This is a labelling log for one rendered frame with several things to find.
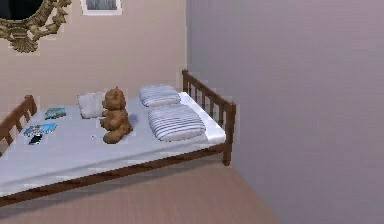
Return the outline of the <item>brown wooden bed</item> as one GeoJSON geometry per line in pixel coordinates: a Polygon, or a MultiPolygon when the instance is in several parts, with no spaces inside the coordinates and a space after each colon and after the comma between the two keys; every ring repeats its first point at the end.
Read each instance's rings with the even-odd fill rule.
{"type": "Polygon", "coordinates": [[[0,141],[8,148],[0,153],[0,208],[89,186],[124,176],[215,154],[231,162],[236,104],[182,72],[181,103],[193,108],[206,126],[200,139],[166,143],[157,140],[149,126],[147,109],[129,103],[134,131],[118,144],[102,141],[104,130],[96,119],[81,119],[75,107],[57,119],[53,133],[31,145],[23,134],[44,122],[31,95],[0,122],[0,141]]]}

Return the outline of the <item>small striped white pillow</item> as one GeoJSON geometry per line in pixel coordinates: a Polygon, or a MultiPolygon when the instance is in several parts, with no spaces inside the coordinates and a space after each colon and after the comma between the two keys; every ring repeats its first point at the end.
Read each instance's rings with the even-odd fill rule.
{"type": "Polygon", "coordinates": [[[168,104],[178,104],[181,98],[170,85],[149,85],[139,89],[139,98],[146,107],[158,107],[168,104]]]}

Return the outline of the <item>large striped white pillow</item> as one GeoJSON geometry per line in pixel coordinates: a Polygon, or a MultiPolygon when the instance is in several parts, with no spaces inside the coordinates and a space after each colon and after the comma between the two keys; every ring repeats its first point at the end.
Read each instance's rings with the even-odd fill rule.
{"type": "Polygon", "coordinates": [[[206,126],[200,116],[184,104],[165,105],[148,112],[149,126],[160,141],[181,141],[203,134],[206,126]]]}

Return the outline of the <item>teal book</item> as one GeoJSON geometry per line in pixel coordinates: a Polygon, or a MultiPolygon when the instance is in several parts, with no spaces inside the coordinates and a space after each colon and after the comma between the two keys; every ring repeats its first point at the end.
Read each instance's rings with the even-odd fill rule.
{"type": "Polygon", "coordinates": [[[60,117],[64,117],[66,115],[66,110],[62,107],[49,108],[45,112],[45,119],[57,119],[60,117]]]}

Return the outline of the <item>white framed picture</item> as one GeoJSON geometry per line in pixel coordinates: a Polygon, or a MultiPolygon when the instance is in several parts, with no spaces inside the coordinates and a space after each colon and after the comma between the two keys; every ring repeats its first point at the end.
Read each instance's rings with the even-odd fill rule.
{"type": "Polygon", "coordinates": [[[115,16],[122,14],[121,0],[81,0],[82,12],[87,16],[115,16]]]}

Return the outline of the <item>plain white pillow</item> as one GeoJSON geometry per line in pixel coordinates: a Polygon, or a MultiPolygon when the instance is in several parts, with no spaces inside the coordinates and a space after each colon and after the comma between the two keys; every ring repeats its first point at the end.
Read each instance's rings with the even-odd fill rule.
{"type": "Polygon", "coordinates": [[[102,101],[105,99],[103,92],[85,93],[78,96],[80,115],[83,119],[97,118],[102,116],[102,101]]]}

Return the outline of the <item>gold framed round mirror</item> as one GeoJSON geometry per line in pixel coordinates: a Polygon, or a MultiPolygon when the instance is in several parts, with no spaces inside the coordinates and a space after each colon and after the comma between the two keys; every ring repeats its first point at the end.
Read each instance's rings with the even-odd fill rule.
{"type": "Polygon", "coordinates": [[[35,52],[40,38],[56,34],[72,0],[0,0],[0,39],[15,51],[35,52]]]}

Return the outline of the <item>brown teddy bear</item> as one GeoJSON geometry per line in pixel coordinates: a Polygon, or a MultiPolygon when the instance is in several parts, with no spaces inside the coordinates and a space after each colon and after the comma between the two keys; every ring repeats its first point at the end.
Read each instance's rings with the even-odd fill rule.
{"type": "Polygon", "coordinates": [[[117,144],[124,136],[133,131],[126,110],[126,99],[123,92],[115,87],[105,94],[102,101],[104,111],[100,125],[107,133],[103,136],[106,144],[117,144]]]}

